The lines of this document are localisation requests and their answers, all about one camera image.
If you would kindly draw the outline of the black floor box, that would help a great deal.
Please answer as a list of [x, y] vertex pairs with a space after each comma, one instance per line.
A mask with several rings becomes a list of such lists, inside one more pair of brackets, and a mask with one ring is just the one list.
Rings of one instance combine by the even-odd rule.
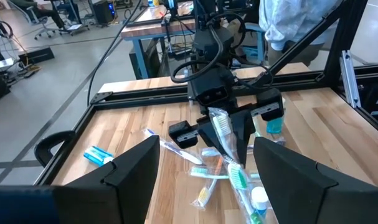
[[23, 65], [37, 64], [55, 58], [50, 47], [38, 47], [19, 54]]

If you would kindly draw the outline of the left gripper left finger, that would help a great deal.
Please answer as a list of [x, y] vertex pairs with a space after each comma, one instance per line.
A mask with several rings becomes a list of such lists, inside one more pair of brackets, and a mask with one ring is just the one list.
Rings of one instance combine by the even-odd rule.
[[56, 191], [60, 224], [144, 224], [158, 173], [159, 136]]

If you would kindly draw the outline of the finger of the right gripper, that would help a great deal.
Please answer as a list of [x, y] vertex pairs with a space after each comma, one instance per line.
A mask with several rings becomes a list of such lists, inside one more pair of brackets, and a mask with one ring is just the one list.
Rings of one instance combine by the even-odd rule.
[[236, 136], [238, 160], [244, 167], [247, 161], [247, 146], [250, 136], [256, 131], [251, 112], [242, 110], [232, 116], [233, 131]]
[[209, 119], [198, 119], [197, 125], [197, 132], [208, 147], [215, 147], [217, 150], [223, 150], [217, 137], [217, 133]]

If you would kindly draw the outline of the person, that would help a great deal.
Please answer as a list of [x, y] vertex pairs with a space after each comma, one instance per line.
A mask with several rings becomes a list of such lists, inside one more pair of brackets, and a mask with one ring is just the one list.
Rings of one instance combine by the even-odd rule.
[[270, 65], [313, 29], [339, 0], [260, 0], [259, 25]]
[[34, 20], [34, 14], [38, 19], [41, 17], [51, 17], [59, 29], [65, 29], [65, 24], [60, 18], [59, 13], [53, 9], [46, 9], [34, 0], [10, 0], [10, 2], [27, 13], [32, 21]]

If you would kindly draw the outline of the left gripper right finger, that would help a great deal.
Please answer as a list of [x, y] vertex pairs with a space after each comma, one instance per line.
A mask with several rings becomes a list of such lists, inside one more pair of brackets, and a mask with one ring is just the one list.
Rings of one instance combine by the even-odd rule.
[[280, 224], [378, 224], [378, 187], [263, 137], [253, 156]]

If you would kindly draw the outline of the silver aluminium bracket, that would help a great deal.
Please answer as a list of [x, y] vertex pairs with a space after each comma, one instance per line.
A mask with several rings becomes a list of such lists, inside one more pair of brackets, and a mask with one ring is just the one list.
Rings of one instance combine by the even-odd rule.
[[339, 63], [346, 101], [351, 105], [352, 108], [360, 108], [361, 99], [359, 96], [351, 52], [349, 50], [343, 50], [341, 52]]

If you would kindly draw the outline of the light purple toothbrush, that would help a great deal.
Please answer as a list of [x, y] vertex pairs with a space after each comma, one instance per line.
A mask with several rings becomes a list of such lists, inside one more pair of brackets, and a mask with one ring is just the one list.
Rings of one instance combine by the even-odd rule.
[[191, 162], [195, 165], [202, 165], [204, 163], [201, 156], [198, 155], [198, 153], [196, 153], [196, 152], [181, 149], [175, 143], [173, 143], [171, 141], [167, 141], [162, 137], [159, 138], [159, 143], [160, 143], [161, 147], [163, 147], [163, 148], [165, 148], [165, 149], [167, 149], [171, 152], [174, 152], [175, 154], [177, 154], [181, 158], [183, 158], [183, 159], [185, 159], [185, 160], [187, 160], [187, 161], [189, 161], [189, 162]]

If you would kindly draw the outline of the black aluminium table frame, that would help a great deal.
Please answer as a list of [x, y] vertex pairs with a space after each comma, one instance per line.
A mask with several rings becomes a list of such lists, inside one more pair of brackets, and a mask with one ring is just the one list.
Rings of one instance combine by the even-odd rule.
[[[338, 84], [338, 52], [349, 48], [355, 34], [348, 21], [358, 24], [366, 4], [367, 0], [342, 0], [328, 14], [329, 19], [339, 20], [339, 29], [323, 71], [307, 72], [304, 66], [289, 63], [294, 55], [294, 50], [289, 50], [272, 66], [276, 73], [272, 85], [286, 100], [284, 119], [292, 147], [378, 186], [378, 121], [364, 108], [352, 108]], [[82, 174], [85, 166], [80, 158], [85, 148], [96, 134], [105, 132], [105, 123], [93, 123], [92, 118], [103, 116], [107, 110], [124, 112], [123, 129], [106, 134], [110, 145], [117, 147], [134, 125], [146, 122], [147, 109], [163, 108], [160, 126], [165, 126], [172, 120], [173, 111], [188, 104], [187, 85], [175, 85], [166, 78], [155, 78], [153, 83], [154, 88], [132, 91], [121, 82], [104, 85], [73, 130], [49, 136], [50, 145], [59, 149], [47, 155], [36, 184], [64, 184]]]

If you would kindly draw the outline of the black computer tower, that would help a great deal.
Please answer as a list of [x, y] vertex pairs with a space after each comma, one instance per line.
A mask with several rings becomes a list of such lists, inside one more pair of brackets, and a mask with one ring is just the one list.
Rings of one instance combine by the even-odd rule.
[[97, 22], [101, 25], [107, 25], [115, 19], [115, 9], [113, 2], [110, 0], [93, 0], [93, 13]]

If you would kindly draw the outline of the blue mouthwash bottle white cap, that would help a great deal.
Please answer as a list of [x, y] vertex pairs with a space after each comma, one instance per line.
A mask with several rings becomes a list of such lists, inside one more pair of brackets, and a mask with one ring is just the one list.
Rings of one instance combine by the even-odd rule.
[[251, 201], [253, 207], [265, 218], [269, 206], [269, 199], [264, 187], [254, 187], [251, 191]]
[[97, 166], [103, 166], [114, 159], [112, 154], [97, 146], [90, 146], [87, 148], [83, 153], [83, 156]]
[[284, 116], [267, 121], [266, 132], [268, 134], [280, 134], [283, 130]]

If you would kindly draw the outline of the orange toothbrush yellow head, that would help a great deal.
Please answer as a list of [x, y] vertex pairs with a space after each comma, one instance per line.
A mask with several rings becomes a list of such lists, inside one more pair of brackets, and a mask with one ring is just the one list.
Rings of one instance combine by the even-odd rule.
[[[215, 174], [220, 174], [223, 166], [223, 157], [219, 157], [216, 166], [214, 167], [209, 167], [205, 166]], [[204, 186], [201, 188], [197, 198], [191, 203], [194, 207], [204, 210], [206, 208], [206, 205], [215, 189], [217, 179], [205, 179], [206, 183]]]

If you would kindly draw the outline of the office chair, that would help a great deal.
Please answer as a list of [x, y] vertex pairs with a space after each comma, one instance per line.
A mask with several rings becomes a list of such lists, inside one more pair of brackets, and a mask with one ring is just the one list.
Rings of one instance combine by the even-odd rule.
[[48, 17], [40, 17], [40, 18], [38, 18], [35, 15], [34, 7], [33, 6], [28, 7], [26, 10], [27, 10], [26, 17], [27, 17], [28, 23], [31, 26], [41, 26], [42, 27], [38, 31], [38, 33], [36, 33], [36, 35], [34, 36], [35, 40], [38, 40], [38, 38], [42, 37], [42, 35], [45, 35], [46, 37], [51, 38], [52, 34], [55, 34], [56, 32], [58, 32], [59, 34], [62, 34], [64, 32], [68, 32], [68, 30], [65, 27], [58, 28], [58, 29], [56, 29], [56, 28], [48, 28], [46, 26], [46, 23], [48, 21]]

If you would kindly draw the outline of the green white toothbrush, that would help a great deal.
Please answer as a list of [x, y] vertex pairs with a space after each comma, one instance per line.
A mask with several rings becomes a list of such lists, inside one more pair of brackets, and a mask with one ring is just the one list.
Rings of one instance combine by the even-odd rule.
[[240, 208], [247, 219], [247, 224], [264, 224], [263, 218], [251, 204], [250, 187], [242, 166], [236, 163], [228, 163], [227, 172]]
[[211, 170], [209, 170], [206, 167], [200, 167], [200, 166], [193, 166], [191, 167], [189, 171], [189, 175], [193, 177], [200, 177], [203, 179], [217, 179], [217, 180], [223, 180], [228, 179], [228, 175], [224, 174], [215, 174]]
[[220, 108], [209, 108], [209, 117], [219, 142], [218, 151], [228, 161], [239, 164], [237, 138], [229, 114]]

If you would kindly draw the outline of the blue steel frame table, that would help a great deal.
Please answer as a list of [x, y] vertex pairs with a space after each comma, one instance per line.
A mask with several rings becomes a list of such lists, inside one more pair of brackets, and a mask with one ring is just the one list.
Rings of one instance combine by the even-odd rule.
[[249, 0], [245, 6], [235, 9], [226, 9], [227, 0], [191, 0], [194, 6], [191, 16], [179, 17], [179, 4], [176, 0], [166, 0], [165, 8], [171, 15], [163, 16], [152, 21], [139, 21], [128, 24], [121, 32], [122, 38], [133, 42], [136, 58], [143, 79], [150, 77], [143, 57], [143, 39], [165, 38], [169, 35], [194, 34], [195, 59], [206, 63], [193, 77], [203, 75], [219, 62], [227, 53], [237, 46], [233, 46], [233, 35], [227, 32], [220, 24], [225, 17], [234, 17], [241, 20], [241, 13], [255, 9], [255, 0]]

